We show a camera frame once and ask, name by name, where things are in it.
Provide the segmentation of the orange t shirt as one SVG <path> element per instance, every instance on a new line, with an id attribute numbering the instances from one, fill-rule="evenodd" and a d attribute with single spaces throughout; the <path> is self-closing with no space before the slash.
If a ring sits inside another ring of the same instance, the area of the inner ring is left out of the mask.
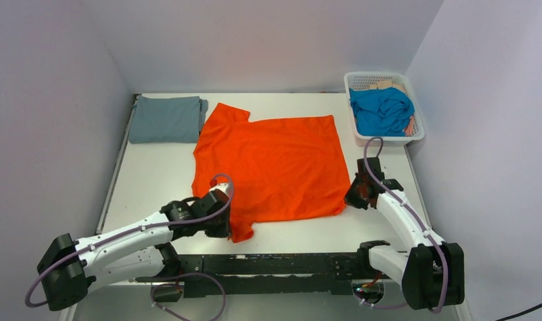
<path id="1" fill-rule="evenodd" d="M 333 116 L 249 118 L 217 104 L 193 152 L 194 195 L 204 195 L 217 174 L 233 181 L 231 240 L 252 238 L 256 223 L 340 214 L 350 178 Z"/>

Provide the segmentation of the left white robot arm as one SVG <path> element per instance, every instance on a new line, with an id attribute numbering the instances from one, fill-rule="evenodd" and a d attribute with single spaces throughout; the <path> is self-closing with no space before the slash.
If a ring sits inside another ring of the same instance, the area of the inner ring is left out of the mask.
<path id="1" fill-rule="evenodd" d="M 129 279 L 167 280 L 182 273 L 172 242 L 204 231 L 208 237 L 231 236 L 233 193 L 224 187 L 204 197 L 171 201 L 141 221 L 109 233 L 72 239 L 56 237 L 37 266 L 43 304 L 60 311 L 89 293 Z"/>

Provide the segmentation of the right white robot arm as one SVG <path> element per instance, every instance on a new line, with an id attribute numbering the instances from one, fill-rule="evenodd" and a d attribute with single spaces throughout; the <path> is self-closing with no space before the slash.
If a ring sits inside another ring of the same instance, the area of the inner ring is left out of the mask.
<path id="1" fill-rule="evenodd" d="M 367 241 L 357 250 L 358 266 L 395 281 L 413 310 L 436 311 L 464 302 L 464 251 L 420 218 L 396 179 L 387 179 L 377 157 L 360 158 L 344 201 L 356 209 L 375 209 L 389 222 L 405 251 L 387 241 Z"/>

